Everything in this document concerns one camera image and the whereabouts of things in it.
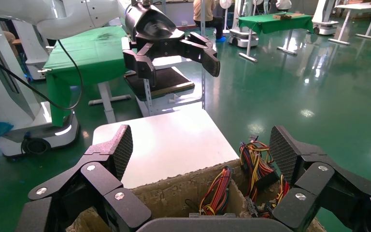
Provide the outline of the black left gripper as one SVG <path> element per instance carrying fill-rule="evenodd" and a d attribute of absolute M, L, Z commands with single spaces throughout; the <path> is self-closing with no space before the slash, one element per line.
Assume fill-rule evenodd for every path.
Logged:
<path fill-rule="evenodd" d="M 122 38 L 122 52 L 126 68 L 139 78 L 147 79 L 155 87 L 157 76 L 153 59 L 182 56 L 198 62 L 213 77 L 220 74 L 220 61 L 213 43 L 196 32 L 185 33 L 153 5 L 135 3 L 128 7 L 125 26 L 129 37 Z"/>

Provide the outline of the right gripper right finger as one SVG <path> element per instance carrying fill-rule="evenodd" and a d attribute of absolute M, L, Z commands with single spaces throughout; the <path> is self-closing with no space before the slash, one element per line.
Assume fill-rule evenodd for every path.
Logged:
<path fill-rule="evenodd" d="M 316 145 L 299 142 L 274 126 L 270 153 L 290 189 L 273 217 L 291 231 L 305 231 L 319 209 L 354 232 L 371 232 L 371 181 L 336 164 Z"/>

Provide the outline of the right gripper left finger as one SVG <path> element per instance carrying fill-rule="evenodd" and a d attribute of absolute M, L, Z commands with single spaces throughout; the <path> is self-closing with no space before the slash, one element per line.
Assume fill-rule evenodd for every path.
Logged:
<path fill-rule="evenodd" d="M 111 140 L 90 146 L 73 167 L 34 187 L 16 230 L 63 232 L 93 207 L 111 231 L 137 231 L 151 211 L 121 181 L 132 152 L 131 128 L 122 125 Z"/>

